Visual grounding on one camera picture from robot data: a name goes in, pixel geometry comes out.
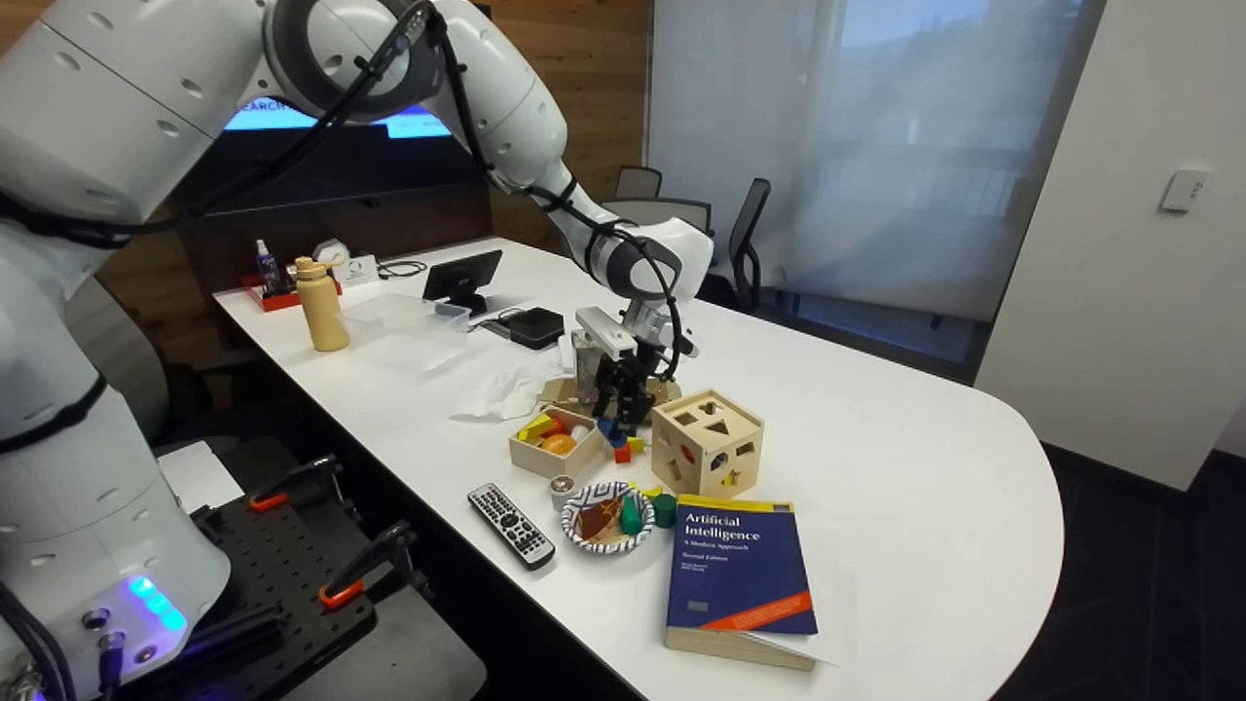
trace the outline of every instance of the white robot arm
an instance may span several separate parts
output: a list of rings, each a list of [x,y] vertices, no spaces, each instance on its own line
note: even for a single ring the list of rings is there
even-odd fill
[[[604,225],[617,217],[562,162],[557,103],[470,2],[57,0],[0,57],[0,603],[11,594],[31,615],[10,620],[0,606],[0,682],[37,635],[34,647],[64,650],[62,661],[32,660],[59,670],[45,695],[91,699],[108,634],[125,634],[117,681],[130,681],[173,659],[219,596],[228,559],[182,514],[61,306],[239,107],[272,96],[313,116],[333,110],[397,17],[405,51],[350,106],[351,121],[424,105],[498,187],[549,212],[593,279],[630,300],[625,331],[644,356],[632,374],[652,372],[664,346],[675,360],[693,352],[672,303],[695,294],[709,239],[678,219]],[[147,586],[167,609],[145,608],[136,591]]]

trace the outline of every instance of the yellow water bottle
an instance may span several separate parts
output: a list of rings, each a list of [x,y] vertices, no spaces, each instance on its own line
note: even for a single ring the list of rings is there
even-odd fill
[[[329,276],[329,266],[308,256],[295,258],[294,266],[298,281],[294,288],[299,293],[303,314],[312,331],[312,345],[316,350],[336,350],[350,342],[346,329],[338,316],[341,304],[338,303],[338,288]]]

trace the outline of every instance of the blue led light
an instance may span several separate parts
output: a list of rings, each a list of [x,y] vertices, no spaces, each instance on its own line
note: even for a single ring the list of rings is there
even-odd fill
[[[138,579],[130,580],[130,591],[133,591],[135,596],[140,599],[147,599],[156,591],[156,585],[152,584],[152,580],[141,576]]]
[[[173,605],[168,603],[168,599],[164,599],[163,594],[155,594],[147,599],[147,610],[157,616],[164,615],[172,608]]]
[[[168,630],[182,630],[186,628],[186,616],[179,611],[173,610],[159,618],[159,623],[164,624]]]

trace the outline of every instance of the orange toy fruit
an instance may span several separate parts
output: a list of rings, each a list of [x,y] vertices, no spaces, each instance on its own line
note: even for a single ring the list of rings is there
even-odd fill
[[[576,440],[564,433],[557,433],[554,436],[549,436],[545,440],[545,443],[541,445],[542,451],[548,451],[554,456],[566,456],[567,453],[571,453],[572,449],[574,448],[576,448]]]

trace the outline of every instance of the clear plastic container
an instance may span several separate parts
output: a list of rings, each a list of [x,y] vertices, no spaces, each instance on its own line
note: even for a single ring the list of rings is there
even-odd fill
[[[435,370],[464,354],[470,310],[385,293],[341,310],[348,350],[360,359],[411,372]]]

